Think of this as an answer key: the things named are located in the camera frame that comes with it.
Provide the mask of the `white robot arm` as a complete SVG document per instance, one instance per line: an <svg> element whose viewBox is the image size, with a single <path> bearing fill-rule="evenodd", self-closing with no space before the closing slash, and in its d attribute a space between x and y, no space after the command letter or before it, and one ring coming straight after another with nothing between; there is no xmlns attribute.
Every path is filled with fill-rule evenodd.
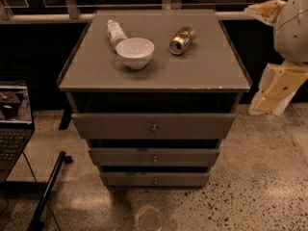
<svg viewBox="0 0 308 231"><path fill-rule="evenodd" d="M269 0L244 12L273 27L274 49L284 59L267 64L248 111L280 116L308 80L308 0Z"/></svg>

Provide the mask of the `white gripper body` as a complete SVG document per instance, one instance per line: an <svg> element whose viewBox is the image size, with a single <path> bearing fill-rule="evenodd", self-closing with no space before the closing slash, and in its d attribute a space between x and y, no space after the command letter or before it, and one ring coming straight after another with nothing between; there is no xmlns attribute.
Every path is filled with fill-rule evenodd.
<svg viewBox="0 0 308 231"><path fill-rule="evenodd" d="M271 112L276 116L280 116L284 113L298 89L308 79L308 64L296 64L285 61L279 66L276 77L277 81L273 92L278 104Z"/></svg>

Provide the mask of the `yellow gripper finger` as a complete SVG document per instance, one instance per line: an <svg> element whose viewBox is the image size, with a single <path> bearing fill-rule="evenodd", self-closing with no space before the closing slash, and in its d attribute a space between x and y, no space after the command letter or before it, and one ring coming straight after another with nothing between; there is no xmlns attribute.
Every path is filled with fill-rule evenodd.
<svg viewBox="0 0 308 231"><path fill-rule="evenodd" d="M271 113L272 109L278 104L274 98L273 88L277 81L276 74L281 64L267 64L263 71L259 89L254 95L249 106L249 113L253 116Z"/></svg>
<svg viewBox="0 0 308 231"><path fill-rule="evenodd" d="M249 5L244 9L244 13L269 26L273 26L285 5L286 3L281 0L269 0L263 3Z"/></svg>

